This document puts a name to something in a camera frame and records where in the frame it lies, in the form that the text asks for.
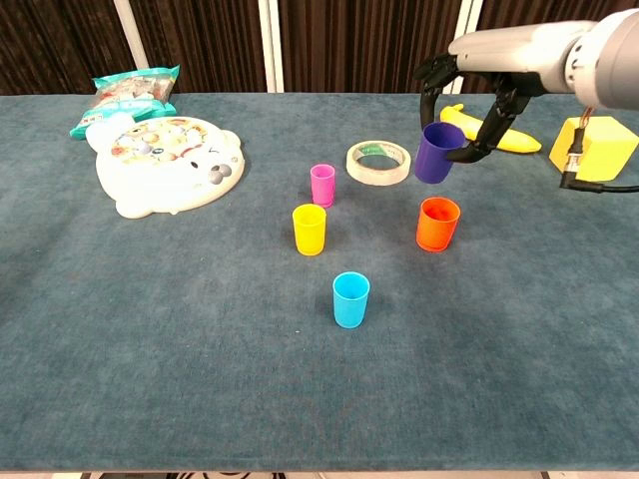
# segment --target yellow cube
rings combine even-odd
[[[563,172],[579,118],[569,118],[550,151],[550,161]],[[639,143],[639,137],[612,117],[592,117],[583,139],[583,156],[577,180],[614,180]]]

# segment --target pink cup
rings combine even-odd
[[[313,203],[330,208],[335,197],[335,168],[319,164],[311,168],[311,191]]]

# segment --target blue cup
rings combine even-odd
[[[347,271],[332,282],[332,304],[335,321],[341,327],[353,329],[363,321],[370,282],[363,274]]]
[[[415,176],[425,183],[443,182],[452,168],[446,154],[463,146],[463,132],[450,123],[435,122],[426,125],[415,159]]]

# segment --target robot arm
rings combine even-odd
[[[448,154],[452,162],[474,163],[488,155],[531,97],[575,93],[587,107],[639,110],[637,45],[639,9],[599,23],[570,21],[466,34],[448,46],[447,54],[415,70],[422,81],[421,125],[433,121],[443,87],[469,73],[491,82],[496,101],[476,140]]]

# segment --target plastic cup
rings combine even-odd
[[[326,211],[318,205],[300,205],[293,210],[296,247],[304,256],[315,256],[323,250],[326,234]]]
[[[443,182],[452,168],[446,154],[463,146],[463,132],[444,122],[426,125],[421,135],[421,143],[415,159],[415,176],[425,183]]]
[[[444,197],[426,198],[421,202],[417,222],[417,244],[430,252],[444,251],[457,228],[461,209]]]
[[[363,321],[370,282],[359,272],[338,274],[332,282],[332,305],[335,321],[341,327],[353,329]]]
[[[335,168],[319,164],[311,168],[313,203],[330,208],[335,197]]]

